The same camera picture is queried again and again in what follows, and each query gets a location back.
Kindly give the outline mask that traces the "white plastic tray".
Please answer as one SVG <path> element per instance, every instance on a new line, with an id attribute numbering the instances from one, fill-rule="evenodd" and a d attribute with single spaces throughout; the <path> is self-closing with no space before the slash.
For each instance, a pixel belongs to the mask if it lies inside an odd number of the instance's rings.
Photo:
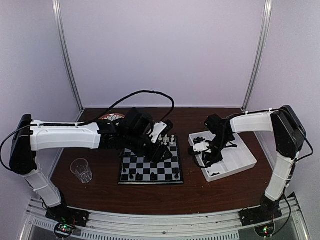
<path id="1" fill-rule="evenodd" d="M 203 168 L 202 173 L 207 182 L 223 179 L 243 171 L 252 169 L 257 160 L 246 146 L 239 134 L 234 134 L 235 140 L 232 142 L 237 147 L 225 148 L 222 150 L 223 160 L 213 164 L 208 168 Z M 210 177 L 209 174 L 220 172 L 219 175 Z"/>

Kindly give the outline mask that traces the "black white chessboard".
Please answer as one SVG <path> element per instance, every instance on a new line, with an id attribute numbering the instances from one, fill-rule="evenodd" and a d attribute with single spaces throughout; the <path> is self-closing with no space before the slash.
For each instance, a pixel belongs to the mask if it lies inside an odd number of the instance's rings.
<path id="1" fill-rule="evenodd" d="M 137 157 L 134 153 L 125 149 L 121 155 L 119 185 L 179 185 L 184 183 L 183 169 L 180 156 L 179 138 L 176 135 L 170 137 L 166 145 L 173 157 L 163 162 L 155 163 L 148 161 L 145 157 Z M 179 179 L 175 179 L 175 171 L 179 171 Z M 151 173 L 155 174 L 155 180 L 151 180 Z"/>

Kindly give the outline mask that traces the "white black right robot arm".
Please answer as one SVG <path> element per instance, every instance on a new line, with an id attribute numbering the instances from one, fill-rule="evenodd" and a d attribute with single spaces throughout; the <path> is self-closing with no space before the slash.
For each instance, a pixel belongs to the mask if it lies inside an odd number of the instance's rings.
<path id="1" fill-rule="evenodd" d="M 256 210 L 259 220 L 266 221 L 279 208 L 280 199 L 292 181 L 298 162 L 314 154 L 307 138 L 307 131 L 290 105 L 265 110 L 246 111 L 227 117 L 212 114 L 204 122 L 213 139 L 197 137 L 191 143 L 189 153 L 200 156 L 197 164 L 208 169 L 223 160 L 223 151 L 236 148 L 236 134 L 270 133 L 273 135 L 274 152 L 262 143 L 263 152 L 272 160 L 272 175 Z"/>

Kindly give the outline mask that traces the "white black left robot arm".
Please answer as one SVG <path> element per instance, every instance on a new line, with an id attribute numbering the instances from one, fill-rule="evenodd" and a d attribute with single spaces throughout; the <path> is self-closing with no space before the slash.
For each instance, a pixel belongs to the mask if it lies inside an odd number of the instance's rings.
<path id="1" fill-rule="evenodd" d="M 103 116 L 87 122 L 43 122 L 30 114 L 22 116 L 18 128 L 8 135 L 12 138 L 9 165 L 4 168 L 24 177 L 42 198 L 47 211 L 61 222 L 69 221 L 72 210 L 64 195 L 44 175 L 36 161 L 37 152 L 47 149 L 83 148 L 90 150 L 129 149 L 138 157 L 159 163 L 172 154 L 159 137 L 166 135 L 173 123 L 169 119 L 154 122 L 153 117 L 135 107 L 115 120 Z"/>

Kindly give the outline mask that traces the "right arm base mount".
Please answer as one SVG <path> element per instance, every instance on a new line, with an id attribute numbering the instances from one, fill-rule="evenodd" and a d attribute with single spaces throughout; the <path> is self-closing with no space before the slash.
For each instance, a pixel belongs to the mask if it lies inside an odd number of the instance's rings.
<path id="1" fill-rule="evenodd" d="M 262 238 L 271 237 L 276 232 L 275 219 L 283 215 L 280 209 L 271 215 L 263 215 L 260 206 L 243 208 L 238 214 L 242 226 L 253 226 L 255 233 Z"/>

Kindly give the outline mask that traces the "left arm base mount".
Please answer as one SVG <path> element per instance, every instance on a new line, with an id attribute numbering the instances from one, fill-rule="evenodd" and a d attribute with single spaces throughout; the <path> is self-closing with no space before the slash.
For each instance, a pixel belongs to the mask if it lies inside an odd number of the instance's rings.
<path id="1" fill-rule="evenodd" d="M 68 208 L 64 215 L 54 213 L 52 210 L 47 210 L 45 217 L 56 221 L 53 228 L 53 233 L 59 239 L 66 239 L 79 230 L 79 227 L 86 227 L 90 213 L 85 210 Z"/>

